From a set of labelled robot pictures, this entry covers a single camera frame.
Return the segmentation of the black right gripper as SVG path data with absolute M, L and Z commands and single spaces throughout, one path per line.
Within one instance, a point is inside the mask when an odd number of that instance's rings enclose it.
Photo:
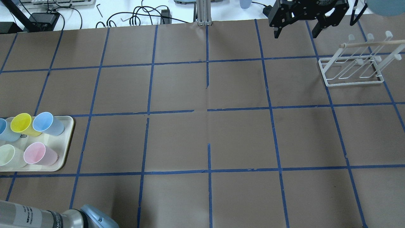
M 282 29 L 298 20 L 318 20 L 312 37 L 322 30 L 337 26 L 347 13 L 347 0 L 276 0 L 269 11 L 269 26 L 274 27 L 274 38 L 278 39 Z

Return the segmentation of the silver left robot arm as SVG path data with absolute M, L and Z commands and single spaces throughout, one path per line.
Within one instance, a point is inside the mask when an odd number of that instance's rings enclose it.
M 0 202 L 1 228 L 118 228 L 119 225 L 99 209 L 85 204 L 63 213 L 42 210 L 8 201 Z

